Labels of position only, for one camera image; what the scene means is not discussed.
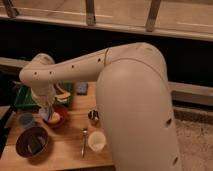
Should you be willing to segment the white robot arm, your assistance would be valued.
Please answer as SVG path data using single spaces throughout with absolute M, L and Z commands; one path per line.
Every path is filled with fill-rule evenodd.
M 182 171 L 163 54 L 136 42 L 56 63 L 36 55 L 19 73 L 36 103 L 53 104 L 53 85 L 94 82 L 96 107 L 116 171 Z

